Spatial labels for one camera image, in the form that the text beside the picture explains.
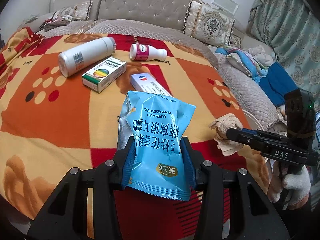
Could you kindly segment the white gloved right hand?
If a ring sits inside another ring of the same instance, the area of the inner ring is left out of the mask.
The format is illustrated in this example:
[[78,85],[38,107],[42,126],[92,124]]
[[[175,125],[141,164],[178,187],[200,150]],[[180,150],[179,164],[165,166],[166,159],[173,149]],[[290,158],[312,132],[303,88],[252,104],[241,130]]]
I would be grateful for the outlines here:
[[275,161],[273,164],[273,175],[268,188],[267,197],[270,202],[276,203],[280,200],[283,189],[292,190],[292,197],[288,203],[290,210],[303,207],[308,199],[311,189],[308,169],[303,166],[299,174],[286,174],[282,179],[279,178],[279,165]]

